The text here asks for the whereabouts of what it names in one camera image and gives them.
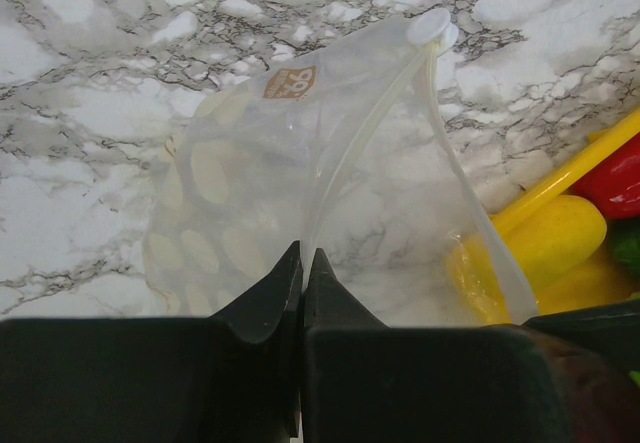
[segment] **clear plastic bag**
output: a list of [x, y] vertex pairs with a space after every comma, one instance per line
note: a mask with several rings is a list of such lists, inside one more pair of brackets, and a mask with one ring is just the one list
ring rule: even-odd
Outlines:
[[[169, 313], [217, 311], [301, 240], [305, 272], [322, 247], [388, 324], [533, 316], [533, 293], [438, 111], [436, 60], [455, 34], [445, 10], [388, 18], [205, 100], [144, 242]], [[490, 255], [497, 293], [475, 281], [465, 237]]]

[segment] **marble surface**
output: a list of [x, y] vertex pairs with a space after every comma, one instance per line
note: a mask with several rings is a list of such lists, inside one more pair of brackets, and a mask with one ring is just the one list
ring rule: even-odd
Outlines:
[[0, 0], [0, 315], [162, 311], [141, 241], [208, 95], [443, 6], [441, 110], [490, 211], [640, 103], [640, 0]]

